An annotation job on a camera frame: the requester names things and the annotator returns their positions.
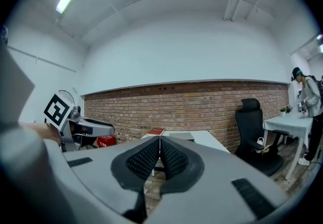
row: person's leg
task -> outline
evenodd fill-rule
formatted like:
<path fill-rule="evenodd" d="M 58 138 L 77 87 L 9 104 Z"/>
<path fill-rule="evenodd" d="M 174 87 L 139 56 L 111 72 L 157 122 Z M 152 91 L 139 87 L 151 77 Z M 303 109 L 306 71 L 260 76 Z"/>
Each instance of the person's leg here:
<path fill-rule="evenodd" d="M 323 114 L 313 118 L 311 129 L 311 139 L 309 141 L 308 154 L 304 157 L 306 160 L 313 160 L 321 140 L 323 129 Z"/>

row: gray jacket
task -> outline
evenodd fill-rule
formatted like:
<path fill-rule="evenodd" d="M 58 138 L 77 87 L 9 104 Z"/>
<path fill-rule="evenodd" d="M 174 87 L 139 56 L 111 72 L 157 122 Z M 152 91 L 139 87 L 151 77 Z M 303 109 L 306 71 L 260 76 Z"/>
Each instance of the gray jacket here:
<path fill-rule="evenodd" d="M 296 102 L 293 104 L 294 106 L 298 105 L 301 101 L 308 98 L 308 116 L 316 117 L 323 112 L 323 107 L 321 106 L 321 96 L 319 94 L 319 90 L 317 84 L 313 81 L 311 77 L 306 77 L 306 85 L 302 87 L 302 92 Z"/>

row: qr-like tag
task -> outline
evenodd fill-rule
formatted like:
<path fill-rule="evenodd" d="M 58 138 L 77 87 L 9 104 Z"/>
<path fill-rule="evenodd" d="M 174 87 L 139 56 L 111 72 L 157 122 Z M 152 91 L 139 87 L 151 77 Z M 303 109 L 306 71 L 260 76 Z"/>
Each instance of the qr-like tag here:
<path fill-rule="evenodd" d="M 61 130 L 73 106 L 73 103 L 62 95 L 55 93 L 44 111 L 47 122 L 53 124 L 58 130 Z"/>

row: black cap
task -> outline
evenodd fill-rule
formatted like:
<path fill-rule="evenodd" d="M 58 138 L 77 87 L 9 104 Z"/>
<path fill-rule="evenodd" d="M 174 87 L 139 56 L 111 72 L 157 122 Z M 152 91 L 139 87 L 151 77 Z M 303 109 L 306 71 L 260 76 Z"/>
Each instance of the black cap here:
<path fill-rule="evenodd" d="M 296 76 L 299 75 L 301 72 L 302 71 L 301 71 L 300 68 L 295 67 L 294 70 L 293 70 L 293 72 L 292 72 L 292 79 L 291 80 L 292 81 L 295 80 L 296 79 Z"/>

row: red box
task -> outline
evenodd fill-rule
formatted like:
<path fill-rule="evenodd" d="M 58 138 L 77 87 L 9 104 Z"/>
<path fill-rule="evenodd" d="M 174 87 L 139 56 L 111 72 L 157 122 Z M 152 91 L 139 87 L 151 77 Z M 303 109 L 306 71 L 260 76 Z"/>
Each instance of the red box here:
<path fill-rule="evenodd" d="M 96 140 L 96 144 L 99 148 L 116 145 L 116 138 L 113 135 L 99 136 Z"/>

